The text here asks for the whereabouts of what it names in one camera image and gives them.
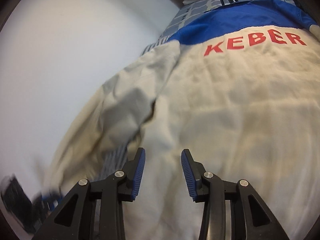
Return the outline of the cream and blue KEBER jacket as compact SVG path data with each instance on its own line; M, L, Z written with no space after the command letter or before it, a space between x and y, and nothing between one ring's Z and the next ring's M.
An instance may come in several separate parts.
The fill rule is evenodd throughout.
M280 0L207 12L106 81L58 146L46 190L68 192L120 147L146 151L129 239L195 239L187 148L221 179L248 180L290 239L319 217L319 25Z

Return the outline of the blue white striped bed quilt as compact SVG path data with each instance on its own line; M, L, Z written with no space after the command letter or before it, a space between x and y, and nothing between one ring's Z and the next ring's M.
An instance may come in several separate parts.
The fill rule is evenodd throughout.
M252 1L252 0L238 0L240 2ZM297 0L281 0L292 5L298 5ZM184 6L178 11L175 17L171 20L169 25L163 31L159 39L151 44L148 44L142 54L147 53L153 48L160 46L167 42L169 37L176 33L179 29L193 22L193 20L199 18L205 13L216 9L221 6L220 0L191 0L184 2ZM125 162L127 161L127 144L119 146L116 150L108 153L103 168L99 174L94 179L102 180L109 176L112 172L115 172L117 169L122 168Z

